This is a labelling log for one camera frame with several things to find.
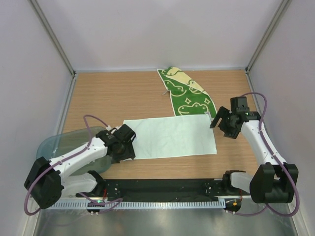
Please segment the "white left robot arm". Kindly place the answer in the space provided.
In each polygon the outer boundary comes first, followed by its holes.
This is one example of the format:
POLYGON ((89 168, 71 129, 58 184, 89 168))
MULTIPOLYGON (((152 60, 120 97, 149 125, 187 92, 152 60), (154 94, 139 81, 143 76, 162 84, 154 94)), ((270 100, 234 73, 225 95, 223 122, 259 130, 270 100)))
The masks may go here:
POLYGON ((28 207, 30 197, 40 209, 47 209, 61 197, 77 194, 100 196, 106 184, 97 171, 88 170, 81 175, 74 173, 103 157, 108 157, 110 164, 134 159, 132 142, 135 137, 135 132, 123 125, 120 128, 102 130, 90 137, 86 144, 59 157, 50 160, 41 157, 35 160, 24 183, 28 191, 24 208, 28 207))

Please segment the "light mint green towel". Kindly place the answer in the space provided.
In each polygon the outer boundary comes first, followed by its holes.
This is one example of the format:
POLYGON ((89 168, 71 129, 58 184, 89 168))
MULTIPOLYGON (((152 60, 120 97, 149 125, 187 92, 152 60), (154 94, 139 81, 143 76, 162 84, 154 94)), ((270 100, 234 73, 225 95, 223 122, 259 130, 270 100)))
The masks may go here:
POLYGON ((124 120, 136 134, 137 160, 217 154, 210 123, 206 114, 124 120))

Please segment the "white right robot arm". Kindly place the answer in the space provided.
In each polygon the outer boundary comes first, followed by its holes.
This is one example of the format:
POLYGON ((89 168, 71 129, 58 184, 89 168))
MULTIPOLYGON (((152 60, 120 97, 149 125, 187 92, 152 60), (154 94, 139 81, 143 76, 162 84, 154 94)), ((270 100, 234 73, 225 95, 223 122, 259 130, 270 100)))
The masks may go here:
POLYGON ((292 202, 298 169, 296 165, 288 164, 277 152, 265 131, 260 114, 249 111, 248 107, 232 111, 220 107, 210 125, 211 128, 216 126, 227 138, 236 139, 242 134, 259 165, 253 176, 243 171, 227 171, 228 179, 221 183, 223 192, 232 195, 239 189, 244 190, 255 203, 292 202))

